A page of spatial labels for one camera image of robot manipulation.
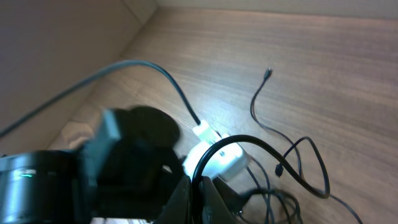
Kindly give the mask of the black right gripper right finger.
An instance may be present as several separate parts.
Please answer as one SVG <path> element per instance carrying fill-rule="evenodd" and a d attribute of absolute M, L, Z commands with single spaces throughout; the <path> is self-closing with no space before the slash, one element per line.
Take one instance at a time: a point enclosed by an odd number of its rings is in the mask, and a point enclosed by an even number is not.
<path fill-rule="evenodd" d="M 209 177 L 204 177 L 201 181 L 201 198 L 203 200 L 203 209 L 201 212 L 203 223 L 233 223 L 232 214 L 229 212 L 227 206 L 225 205 L 223 199 Z"/>

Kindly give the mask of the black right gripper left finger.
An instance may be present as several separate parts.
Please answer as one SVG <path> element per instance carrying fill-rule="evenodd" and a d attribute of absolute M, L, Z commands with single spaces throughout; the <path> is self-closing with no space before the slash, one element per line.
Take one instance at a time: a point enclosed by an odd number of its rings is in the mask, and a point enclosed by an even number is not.
<path fill-rule="evenodd" d="M 192 222 L 192 186 L 191 179 L 181 178 L 166 206 L 154 224 L 189 224 Z"/>

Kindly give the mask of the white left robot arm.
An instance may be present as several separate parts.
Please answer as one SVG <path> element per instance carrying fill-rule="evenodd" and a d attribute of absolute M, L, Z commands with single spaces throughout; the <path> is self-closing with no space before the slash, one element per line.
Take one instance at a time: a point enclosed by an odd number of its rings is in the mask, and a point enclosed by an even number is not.
<path fill-rule="evenodd" d="M 2 223 L 89 223 L 94 217 L 156 219 L 184 175 L 180 128 L 150 106 L 111 109 L 73 150 L 1 159 Z"/>

